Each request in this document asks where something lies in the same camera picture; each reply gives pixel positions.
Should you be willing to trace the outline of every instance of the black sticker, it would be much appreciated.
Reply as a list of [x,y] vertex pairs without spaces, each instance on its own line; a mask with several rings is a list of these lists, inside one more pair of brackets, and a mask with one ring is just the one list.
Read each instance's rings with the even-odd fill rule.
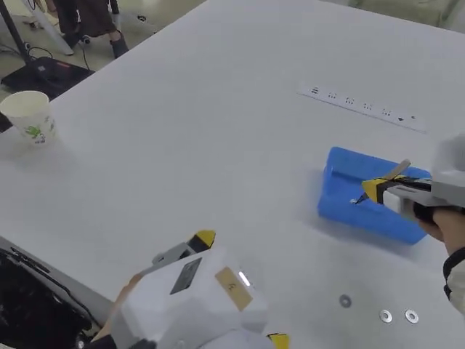
[[193,260],[192,262],[189,262],[184,266],[170,294],[181,292],[190,287],[192,280],[194,279],[194,276],[197,273],[197,269],[201,263],[201,260],[202,258]]

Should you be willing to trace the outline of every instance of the shoe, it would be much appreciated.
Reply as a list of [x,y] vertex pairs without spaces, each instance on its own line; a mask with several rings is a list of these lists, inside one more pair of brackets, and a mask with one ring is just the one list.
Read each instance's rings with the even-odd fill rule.
[[116,58],[121,57],[124,55],[126,52],[129,51],[128,45],[126,45],[126,40],[124,40],[124,35],[122,32],[119,32],[121,34],[121,38],[116,41],[110,41],[110,44],[113,48],[113,54]]
[[66,44],[73,49],[75,45],[79,43],[82,35],[80,33],[68,33],[62,36],[63,40],[66,41]]

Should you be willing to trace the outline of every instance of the hand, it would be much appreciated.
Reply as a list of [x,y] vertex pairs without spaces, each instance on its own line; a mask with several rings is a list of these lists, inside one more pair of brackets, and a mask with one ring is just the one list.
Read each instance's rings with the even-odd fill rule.
[[436,209],[433,220],[437,227],[428,223],[419,222],[419,225],[433,238],[444,243],[448,254],[465,247],[465,215],[448,211],[446,209]]
[[111,325],[110,319],[112,315],[121,307],[121,305],[123,304],[124,300],[130,293],[130,291],[137,285],[137,283],[141,280],[142,277],[143,277],[142,274],[134,275],[129,281],[129,283],[125,287],[123,287],[121,292],[119,292],[119,295],[116,298],[116,301],[113,303],[113,306],[110,309],[110,314],[108,316],[107,322],[105,323],[103,328],[100,330],[100,332],[97,333],[97,335],[94,337],[92,342],[110,334],[110,325]]

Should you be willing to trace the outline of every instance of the white power strip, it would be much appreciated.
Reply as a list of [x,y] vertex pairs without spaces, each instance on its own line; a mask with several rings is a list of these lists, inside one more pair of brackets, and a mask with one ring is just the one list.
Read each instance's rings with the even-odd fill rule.
[[366,100],[356,100],[349,95],[340,94],[333,89],[325,89],[319,86],[309,88],[307,86],[302,85],[299,88],[298,93],[344,109],[349,109],[356,113],[371,116],[372,118],[380,119],[382,121],[387,121],[391,124],[406,127],[417,132],[426,133],[425,122],[420,116],[401,113],[391,108],[380,107],[367,102]]

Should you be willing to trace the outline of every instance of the blue plastic container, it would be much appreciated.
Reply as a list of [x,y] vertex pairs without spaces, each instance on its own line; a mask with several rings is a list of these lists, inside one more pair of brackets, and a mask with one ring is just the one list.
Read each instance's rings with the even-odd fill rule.
[[[332,148],[324,171],[323,192],[318,202],[320,216],[365,228],[407,244],[415,244],[425,232],[415,223],[390,209],[365,200],[351,204],[363,194],[361,182],[382,177],[397,164],[343,148]],[[430,178],[428,171],[409,167],[403,175]]]

